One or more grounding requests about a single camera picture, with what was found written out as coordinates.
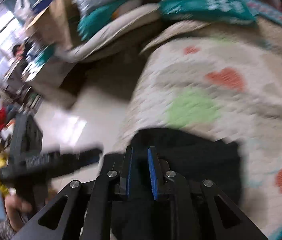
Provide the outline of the person's left hand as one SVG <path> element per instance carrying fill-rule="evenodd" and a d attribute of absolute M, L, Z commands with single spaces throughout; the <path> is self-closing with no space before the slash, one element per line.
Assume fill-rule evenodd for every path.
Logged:
<path fill-rule="evenodd" d="M 5 208 L 10 226 L 15 232 L 18 232 L 24 226 L 20 214 L 31 213 L 31 204 L 16 194 L 8 195 L 5 198 Z"/>

